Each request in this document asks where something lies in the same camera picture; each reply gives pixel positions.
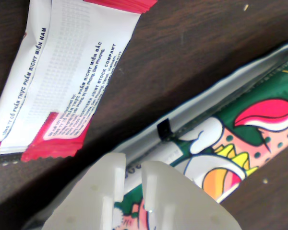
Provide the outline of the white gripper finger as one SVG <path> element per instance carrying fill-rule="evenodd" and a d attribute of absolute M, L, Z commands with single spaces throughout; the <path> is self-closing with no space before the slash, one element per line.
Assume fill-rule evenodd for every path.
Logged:
<path fill-rule="evenodd" d="M 235 218 L 177 169 L 142 163 L 145 210 L 158 230 L 236 230 Z"/>
<path fill-rule="evenodd" d="M 126 156 L 108 153 L 76 183 L 45 222 L 45 230 L 110 230 L 113 207 L 123 200 Z"/>

